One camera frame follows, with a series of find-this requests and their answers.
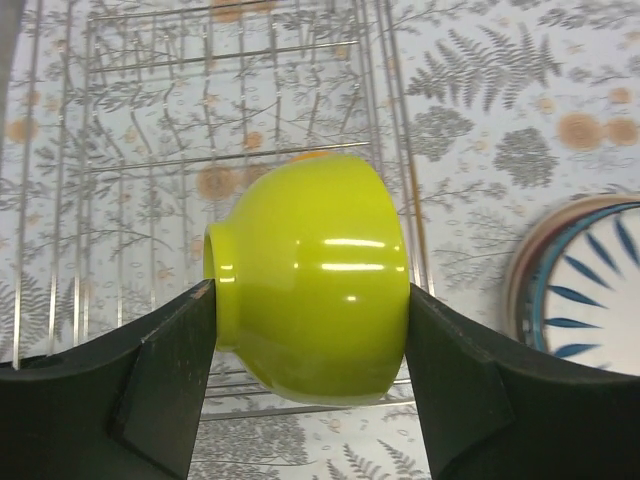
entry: gray fern leaf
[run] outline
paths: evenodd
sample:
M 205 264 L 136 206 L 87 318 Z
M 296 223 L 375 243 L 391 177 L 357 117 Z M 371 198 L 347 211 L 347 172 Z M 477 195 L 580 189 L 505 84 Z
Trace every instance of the gray fern leaf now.
M 411 147 L 417 155 L 438 162 L 454 145 L 458 137 L 468 134 L 473 122 L 456 110 L 440 106 L 418 113 L 409 126 Z
M 549 74 L 561 75 L 547 36 L 537 47 L 524 24 L 519 41 L 485 26 L 479 28 L 488 43 L 449 30 L 449 41 L 436 43 L 437 56 L 425 52 L 426 68 L 411 78 L 407 95 L 435 98 L 440 103 L 450 100 L 454 105 L 462 95 L 465 106 L 471 108 L 484 93 L 483 110 L 489 112 L 500 96 L 504 107 L 511 109 L 529 85 L 546 87 Z
M 56 336 L 56 340 L 62 341 L 62 332 L 67 324 L 73 322 L 73 307 L 74 307 L 74 282 L 69 282 L 64 293 L 58 295 L 57 307 L 56 307 L 56 321 L 53 327 L 53 332 Z
M 538 7 L 543 2 L 547 1 L 549 0 L 509 0 L 509 3 L 514 7 L 518 7 L 522 10 L 529 10 L 531 8 Z
M 21 287 L 19 354 L 24 357 L 29 353 L 31 347 L 45 338 L 49 332 L 49 289 L 38 285 L 35 277 L 27 272 L 23 273 Z M 1 282 L 0 308 L 3 309 L 3 313 L 0 317 L 0 358 L 13 348 L 14 298 L 13 286 L 4 281 Z
M 572 30 L 590 27 L 594 30 L 618 30 L 640 17 L 640 4 L 635 0 L 581 0 L 572 8 L 552 8 L 540 17 L 538 25 L 559 26 Z
M 343 451 L 345 457 L 347 457 L 349 466 L 357 475 L 356 478 L 366 478 L 368 480 L 386 480 L 391 478 L 387 473 L 380 473 L 380 469 L 382 468 L 380 465 L 376 465 L 373 461 L 357 455 L 349 444 L 344 444 Z
M 347 476 L 338 469 L 338 467 L 331 463 L 331 460 L 327 460 L 327 468 L 329 469 L 331 480 L 349 480 Z
M 400 450 L 393 448 L 386 442 L 378 440 L 378 443 L 384 447 L 389 456 L 393 459 L 396 467 L 397 480 L 428 480 L 430 475 L 416 468 L 416 461 L 409 455 L 402 453 Z
M 544 137 L 533 127 L 505 134 L 493 164 L 511 175 L 522 188 L 547 187 L 558 159 L 549 153 Z

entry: leaf print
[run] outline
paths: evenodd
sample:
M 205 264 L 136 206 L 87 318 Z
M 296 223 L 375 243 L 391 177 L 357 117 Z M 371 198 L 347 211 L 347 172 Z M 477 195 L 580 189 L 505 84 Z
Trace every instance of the leaf print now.
M 397 192 L 401 189 L 401 186 L 397 185 L 397 183 L 399 183 L 399 180 L 397 182 L 387 181 L 387 188 L 391 192 Z M 430 211 L 433 207 L 441 207 L 447 213 L 454 212 L 456 205 L 470 205 L 481 201 L 483 198 L 501 200 L 507 193 L 506 187 L 498 182 L 486 183 L 483 180 L 475 180 L 464 183 L 461 186 L 454 186 L 450 177 L 440 180 L 433 190 L 425 191 L 422 186 L 419 186 L 419 190 L 420 203 L 427 207 L 423 209 L 423 212 Z M 411 214 L 415 215 L 413 202 L 409 207 L 406 205 L 400 207 L 398 214 L 405 214 L 408 208 Z
M 415 405 L 406 405 L 403 407 L 392 408 L 384 414 L 384 417 L 382 417 L 385 422 L 388 422 L 389 420 L 397 420 L 400 418 L 410 418 L 412 420 L 417 420 L 418 410 L 416 409 Z
M 49 288 L 38 285 L 35 277 L 23 273 L 20 357 L 27 356 L 31 347 L 48 335 L 49 292 Z M 14 300 L 13 285 L 0 280 L 0 359 L 13 349 Z
M 549 0 L 509 0 L 509 3 L 522 10 L 529 10 L 531 8 L 539 7 L 542 3 Z
M 420 35 L 420 28 L 414 27 L 414 23 L 423 23 L 439 27 L 443 21 L 458 20 L 462 16 L 485 15 L 500 0 L 485 0 L 468 2 L 458 0 L 453 5 L 438 0 L 427 0 L 422 6 L 407 5 L 398 16 L 394 16 L 393 29 L 396 32 L 407 32 Z
M 331 480 L 349 480 L 349 477 L 342 473 L 338 467 L 331 462 L 331 460 L 327 460 L 327 468 L 329 469 Z
M 393 463 L 396 466 L 396 475 L 398 480 L 428 480 L 429 476 L 425 474 L 419 468 L 415 468 L 416 461 L 409 455 L 393 448 L 386 442 L 378 440 L 380 445 L 384 447 L 389 456 L 393 459 Z
M 364 25 L 354 22 L 351 8 L 336 8 L 318 14 L 317 10 L 282 9 L 273 14 L 273 21 L 288 31 L 307 30 L 316 40 L 339 37 L 343 41 L 356 40 L 364 34 Z
M 640 77 L 640 55 L 629 57 L 624 67 L 602 65 L 598 69 L 586 70 L 581 67 L 572 68 L 568 75 L 576 83 L 589 81 L 591 86 L 604 85 L 616 80 L 628 80 Z
M 36 10 L 25 9 L 22 15 L 21 29 L 29 37 L 33 37 L 37 33 L 41 38 L 51 38 L 60 35 L 60 31 L 64 31 L 68 22 L 73 24 L 74 19 L 67 18 L 66 8 L 51 9 L 45 12 L 39 24 Z
M 507 171 L 514 185 L 522 188 L 547 187 L 558 159 L 539 130 L 529 127 L 506 133 L 493 160 L 498 170 Z
M 138 90 L 138 83 L 135 81 L 115 81 L 109 85 L 94 85 L 89 88 L 89 93 L 97 98 L 96 107 L 104 110 L 104 113 L 112 113 L 121 108 L 151 107 L 162 102 L 165 90 Z M 76 96 L 76 103 L 81 105 L 84 102 L 84 93 L 79 92 Z
M 122 296 L 124 298 L 123 316 L 125 322 L 140 318 L 153 310 L 151 292 L 146 287 L 140 287 L 133 283 L 126 284 L 122 288 Z
M 417 155 L 424 155 L 431 162 L 438 162 L 451 149 L 457 137 L 473 128 L 473 122 L 457 111 L 440 106 L 418 113 L 409 127 L 411 146 Z
M 276 479 L 282 468 L 307 464 L 305 434 L 296 416 L 216 420 L 200 423 L 190 478 Z
M 538 25 L 617 30 L 637 17 L 640 17 L 640 4 L 634 0 L 580 0 L 570 9 L 552 8 L 540 17 Z
M 67 325 L 72 325 L 73 323 L 73 308 L 75 302 L 74 287 L 75 282 L 71 280 L 62 295 L 60 295 L 61 289 L 58 289 L 59 296 L 57 300 L 56 320 L 53 331 L 59 342 L 62 341 L 62 333 L 64 332 L 65 327 Z
M 434 250 L 447 288 L 490 290 L 502 285 L 504 268 L 521 233 L 498 213 L 478 209 L 465 222 L 467 245 L 447 242 Z
M 506 34 L 479 27 L 489 42 L 479 42 L 449 30 L 449 42 L 436 42 L 441 59 L 431 51 L 424 53 L 427 68 L 419 68 L 411 78 L 407 95 L 435 98 L 445 103 L 447 97 L 458 105 L 460 96 L 472 107 L 484 91 L 483 109 L 489 112 L 502 96 L 503 105 L 513 108 L 522 91 L 533 83 L 547 86 L 547 75 L 560 76 L 560 63 L 552 53 L 547 35 L 536 47 L 529 30 L 520 24 L 520 42 Z
M 20 208 L 22 188 L 7 178 L 0 179 L 0 211 L 11 211 Z M 42 182 L 27 180 L 27 195 L 29 198 L 48 199 L 52 195 L 50 186 Z
M 388 473 L 380 473 L 382 469 L 380 465 L 376 465 L 373 461 L 357 455 L 348 443 L 344 444 L 342 450 L 349 462 L 351 470 L 358 475 L 358 478 L 367 478 L 369 480 L 386 480 L 391 478 L 391 475 Z

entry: bowl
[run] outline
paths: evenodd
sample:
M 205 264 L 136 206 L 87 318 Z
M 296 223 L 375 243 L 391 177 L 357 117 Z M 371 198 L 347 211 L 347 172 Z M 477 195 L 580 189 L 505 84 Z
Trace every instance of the bowl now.
M 533 347 L 637 375 L 640 203 L 598 210 L 557 237 L 530 286 Z
M 639 199 L 640 196 L 631 194 L 594 195 L 569 202 L 545 215 L 527 233 L 511 257 L 502 293 L 502 331 L 513 339 L 533 346 L 529 318 L 531 309 L 527 308 L 528 290 L 549 245 L 579 219 L 600 209 L 637 202 Z
M 404 353 L 408 259 L 367 162 L 328 154 L 280 167 L 205 237 L 217 349 L 301 403 L 367 404 L 389 389 Z

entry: fern pattern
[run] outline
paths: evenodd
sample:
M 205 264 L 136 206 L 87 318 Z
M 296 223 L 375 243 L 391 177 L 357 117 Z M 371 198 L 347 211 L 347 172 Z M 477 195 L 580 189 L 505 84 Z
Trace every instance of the fern pattern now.
M 438 162 L 458 137 L 471 131 L 473 122 L 453 109 L 433 106 L 427 113 L 418 113 L 409 128 L 413 152 Z
M 0 358 L 6 357 L 13 348 L 13 312 L 15 292 L 13 285 L 0 280 Z M 22 301 L 20 302 L 20 355 L 26 357 L 31 349 L 49 336 L 49 306 L 51 289 L 42 288 L 38 280 L 25 273 L 22 278 Z M 62 342 L 62 334 L 73 319 L 74 284 L 70 281 L 63 289 L 58 289 L 56 317 L 53 326 L 54 339 Z
M 559 26 L 569 30 L 593 28 L 618 30 L 637 23 L 640 4 L 634 0 L 580 0 L 573 7 L 551 8 L 538 20 L 538 25 Z
M 513 184 L 523 188 L 548 187 L 558 159 L 539 130 L 529 127 L 505 134 L 493 160 L 497 170 L 506 170 Z
M 431 480 L 431 476 L 418 468 L 415 459 L 406 453 L 392 447 L 389 443 L 378 439 L 378 444 L 391 459 L 394 471 L 385 472 L 380 462 L 369 460 L 357 454 L 353 448 L 345 443 L 342 447 L 344 459 L 349 466 L 349 473 L 341 471 L 334 462 L 327 461 L 327 469 L 331 480 L 347 480 L 351 478 L 366 480 Z
M 523 232 L 505 215 L 488 208 L 473 209 L 464 227 L 468 243 L 448 241 L 433 251 L 447 287 L 460 291 L 477 285 L 481 291 L 492 291 L 502 284 L 506 262 Z
M 622 66 L 605 63 L 597 68 L 573 67 L 567 77 L 575 83 L 591 87 L 609 85 L 620 80 L 635 80 L 640 77 L 640 55 L 632 55 Z
M 531 8 L 538 7 L 549 0 L 509 0 L 509 3 L 514 7 L 518 7 L 522 10 L 529 10 Z
M 419 68 L 411 77 L 407 95 L 435 98 L 440 103 L 451 101 L 455 106 L 471 108 L 484 92 L 485 112 L 489 112 L 500 97 L 504 108 L 510 110 L 529 85 L 547 87 L 549 75 L 561 75 L 560 62 L 551 53 L 547 35 L 536 47 L 524 24 L 519 26 L 519 42 L 489 27 L 479 28 L 486 35 L 486 42 L 450 29 L 448 42 L 436 42 L 439 58 L 426 51 L 426 68 Z

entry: plate rim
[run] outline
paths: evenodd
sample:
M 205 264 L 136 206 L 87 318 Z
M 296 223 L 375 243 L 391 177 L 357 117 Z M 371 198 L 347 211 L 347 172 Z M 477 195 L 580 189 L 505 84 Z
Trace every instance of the plate rim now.
M 595 223 L 600 222 L 612 215 L 634 209 L 640 209 L 640 203 L 636 202 L 618 204 L 608 208 L 600 209 L 594 212 L 593 215 L 584 217 L 574 223 L 566 232 L 564 232 L 560 236 L 560 238 L 554 241 L 553 245 L 550 245 L 548 247 L 547 251 L 545 251 L 546 258 L 544 258 L 540 263 L 540 274 L 538 275 L 534 295 L 532 298 L 532 316 L 530 321 L 532 327 L 534 348 L 540 351 L 549 352 L 542 326 L 542 316 L 544 312 L 544 306 L 546 304 L 546 285 L 549 283 L 549 277 L 551 275 L 551 272 L 555 268 L 558 259 L 562 256 L 568 245 L 578 235 L 580 235 Z
M 592 212 L 615 205 L 640 202 L 640 194 L 607 193 L 572 200 L 546 213 L 519 242 L 511 255 L 505 271 L 505 282 L 501 289 L 501 330 L 508 337 L 523 342 L 519 319 L 518 299 L 522 297 L 522 286 L 535 272 L 531 264 L 540 259 L 553 243 L 553 234 L 571 222 L 584 218 Z

